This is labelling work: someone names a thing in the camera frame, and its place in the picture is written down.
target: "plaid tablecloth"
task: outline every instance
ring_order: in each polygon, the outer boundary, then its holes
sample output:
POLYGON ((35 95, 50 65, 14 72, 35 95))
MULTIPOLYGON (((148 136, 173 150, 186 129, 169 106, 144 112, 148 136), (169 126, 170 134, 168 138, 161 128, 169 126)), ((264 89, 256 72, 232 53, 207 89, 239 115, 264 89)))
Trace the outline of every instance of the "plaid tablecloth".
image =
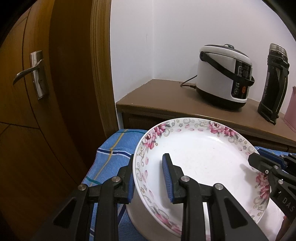
MULTIPOLYGON (((122 129, 117 131, 105 143, 100 146, 96 153, 96 159, 84 178, 82 183, 93 186, 103 183, 105 180, 115 176, 120 167, 126 166, 131 154, 146 133, 139 129, 122 129)), ((276 155, 287 155, 287 152, 265 149, 276 155)), ((94 226, 96 221, 97 205, 91 220, 90 241, 94 240, 94 226)), ((118 205, 118 233, 119 241, 147 241, 133 226, 126 212, 125 204, 118 205)))

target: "door handle plate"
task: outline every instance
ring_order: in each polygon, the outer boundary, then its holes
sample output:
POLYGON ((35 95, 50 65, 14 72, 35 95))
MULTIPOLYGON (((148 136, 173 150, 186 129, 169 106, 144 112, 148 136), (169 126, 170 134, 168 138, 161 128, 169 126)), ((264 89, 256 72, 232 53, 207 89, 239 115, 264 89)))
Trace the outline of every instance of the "door handle plate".
POLYGON ((33 84, 37 94, 37 98, 41 99, 48 94, 48 85, 44 71, 44 59, 42 50, 32 52, 30 54, 31 68, 19 72, 13 81, 13 85, 23 78, 25 75, 32 73, 33 84))

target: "rice cooker lid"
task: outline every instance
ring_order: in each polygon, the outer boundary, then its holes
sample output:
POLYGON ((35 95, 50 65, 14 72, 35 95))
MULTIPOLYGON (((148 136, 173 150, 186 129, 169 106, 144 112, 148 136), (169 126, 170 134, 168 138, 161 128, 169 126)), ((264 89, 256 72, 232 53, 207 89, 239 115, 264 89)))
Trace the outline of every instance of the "rice cooker lid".
POLYGON ((252 62, 250 58, 245 55, 243 52, 236 50, 233 46, 229 47, 231 45, 214 45, 214 44, 208 44, 203 46, 200 49, 200 52, 206 52, 206 53, 215 53, 215 54, 220 54, 223 56, 235 58, 241 62, 244 62, 250 66, 252 66, 252 62))

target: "pink container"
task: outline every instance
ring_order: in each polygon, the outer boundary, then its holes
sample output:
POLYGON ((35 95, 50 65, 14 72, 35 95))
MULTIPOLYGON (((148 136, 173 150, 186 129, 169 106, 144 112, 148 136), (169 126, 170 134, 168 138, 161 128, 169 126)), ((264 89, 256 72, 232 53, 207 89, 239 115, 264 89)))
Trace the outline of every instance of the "pink container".
POLYGON ((284 116, 284 122, 292 131, 296 132, 296 86, 293 86, 292 96, 284 116))

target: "brown table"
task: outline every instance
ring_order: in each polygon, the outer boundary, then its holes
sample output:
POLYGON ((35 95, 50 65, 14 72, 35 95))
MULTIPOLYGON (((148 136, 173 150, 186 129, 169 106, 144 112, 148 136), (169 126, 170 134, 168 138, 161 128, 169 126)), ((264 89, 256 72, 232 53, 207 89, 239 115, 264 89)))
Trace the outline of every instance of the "brown table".
POLYGON ((116 103, 122 112, 124 128, 150 129, 156 124, 180 117, 205 118, 220 122, 247 138, 253 145, 296 152, 296 133, 279 113, 276 125, 258 114, 259 102, 248 99, 237 111, 215 107, 203 100, 195 89, 180 87, 180 82, 151 80, 116 103))

